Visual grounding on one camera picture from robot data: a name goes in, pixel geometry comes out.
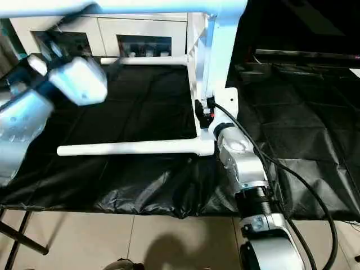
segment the black plastic sheet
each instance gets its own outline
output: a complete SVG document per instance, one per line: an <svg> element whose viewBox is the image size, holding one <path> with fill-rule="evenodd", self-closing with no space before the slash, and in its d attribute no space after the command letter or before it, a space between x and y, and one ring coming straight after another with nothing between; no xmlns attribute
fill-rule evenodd
<svg viewBox="0 0 360 270"><path fill-rule="evenodd" d="M258 65L228 84L239 89L238 119L264 151L306 178L335 219L359 221L360 81L348 70ZM186 68L126 66L109 83L104 103L77 107L65 97L56 102L16 178L0 189L0 206L236 216L234 190L215 156L56 155L59 145L195 136ZM300 182L272 171L294 218L323 218Z"/></svg>

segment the white metal frame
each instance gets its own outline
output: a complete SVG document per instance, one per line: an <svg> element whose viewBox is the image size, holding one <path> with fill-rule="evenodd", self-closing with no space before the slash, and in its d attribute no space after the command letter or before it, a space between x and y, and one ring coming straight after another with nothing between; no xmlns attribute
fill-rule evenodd
<svg viewBox="0 0 360 270"><path fill-rule="evenodd" d="M244 12L247 0L98 0L99 14L141 14L154 12L188 12L187 54L180 57L149 57L123 60L125 64L173 64L179 62L185 64L188 70L192 105L195 108L195 100L198 99L206 108L206 98L215 97L217 103L231 108L233 115L237 115L237 91L234 88L225 88L228 69L230 65L233 44L235 41L237 24ZM89 4L87 0L73 1L36 1L23 2L13 0L0 10L0 17L11 16L39 16L61 15L78 10ZM103 63L112 60L104 59ZM207 130L201 130L199 121L194 115L196 123L197 140L213 141L214 137ZM214 151L214 143L206 144L211 149L202 150L206 155ZM132 152L129 152L129 143L103 144L103 151L98 154L141 154L156 152L188 152L193 147L193 152L198 153L199 148L194 147L194 139L177 140L167 143L166 141L153 141L139 144L132 143ZM58 154L81 155L94 145L80 147L81 150L74 152L74 146L61 146Z"/></svg>
<svg viewBox="0 0 360 270"><path fill-rule="evenodd" d="M86 17L116 18L133 20L183 21L187 22L187 13L141 13L141 14L86 14Z"/></svg>

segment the white cabinet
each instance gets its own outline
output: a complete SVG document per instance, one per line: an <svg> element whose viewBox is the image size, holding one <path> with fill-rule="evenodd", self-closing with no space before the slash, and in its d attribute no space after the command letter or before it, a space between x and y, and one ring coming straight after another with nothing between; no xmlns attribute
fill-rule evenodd
<svg viewBox="0 0 360 270"><path fill-rule="evenodd" d="M27 54L39 53L36 35L58 16L12 18ZM84 15L55 33L70 53L93 56L171 56L185 54L186 13Z"/></svg>
<svg viewBox="0 0 360 270"><path fill-rule="evenodd" d="M11 24L14 27L21 44L24 46L27 54L40 53L38 43L36 41L36 32L48 29L55 22L59 21L58 16L46 17L24 17L13 18ZM73 33L73 41L79 44L71 46L80 46L79 50L90 50L89 54L94 56L104 56L105 49L101 41L101 34L95 17L82 17L76 24L62 26L58 30L58 34L62 39L71 37Z"/></svg>

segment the floor tile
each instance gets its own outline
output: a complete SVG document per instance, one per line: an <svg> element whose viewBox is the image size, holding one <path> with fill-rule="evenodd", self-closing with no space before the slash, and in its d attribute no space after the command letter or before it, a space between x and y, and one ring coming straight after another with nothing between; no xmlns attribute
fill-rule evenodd
<svg viewBox="0 0 360 270"><path fill-rule="evenodd" d="M231 218L135 216L129 259L146 270L239 270Z"/></svg>
<svg viewBox="0 0 360 270"><path fill-rule="evenodd" d="M235 231L237 236L237 241L240 244L245 242L242 238L240 226L239 226L239 219L234 218L235 224ZM313 256L315 259L315 263L318 269L322 269L325 263L327 262L330 251L331 251L331 232L329 225L326 221L317 221L317 220L295 220L295 225L305 238ZM300 255L305 261L305 268L310 269L310 264L308 262L306 253L301 246L299 240L296 238L293 232L291 232L294 238L296 245L300 251ZM333 268L334 270L349 270L349 264L345 258L345 255L339 246L337 257L334 263Z"/></svg>
<svg viewBox="0 0 360 270"><path fill-rule="evenodd" d="M13 229L18 230L21 221L24 217L24 214L25 214L24 211L6 210L2 218L2 222L9 225ZM0 269L5 268L7 258L10 254L10 250L13 244L14 244L13 239L0 233Z"/></svg>
<svg viewBox="0 0 360 270"><path fill-rule="evenodd" d="M21 246L14 270L101 270L127 257L132 223L132 215L33 213L26 235L50 251L43 256Z"/></svg>
<svg viewBox="0 0 360 270"><path fill-rule="evenodd" d="M336 222L341 248L348 260L351 270L360 270L360 263L355 256L360 255L360 227L352 227L345 222Z"/></svg>

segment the cabinet door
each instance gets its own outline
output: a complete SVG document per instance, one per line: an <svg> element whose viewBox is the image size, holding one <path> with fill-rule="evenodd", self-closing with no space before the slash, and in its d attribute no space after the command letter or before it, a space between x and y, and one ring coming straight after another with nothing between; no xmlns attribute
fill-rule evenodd
<svg viewBox="0 0 360 270"><path fill-rule="evenodd" d="M36 41L37 32L44 31L59 21L59 16L12 18L13 25L20 42L27 54L40 53ZM71 25L61 26L56 33L64 47L75 55L104 56L97 18L82 17Z"/></svg>
<svg viewBox="0 0 360 270"><path fill-rule="evenodd" d="M186 22L98 18L107 56L181 56Z"/></svg>

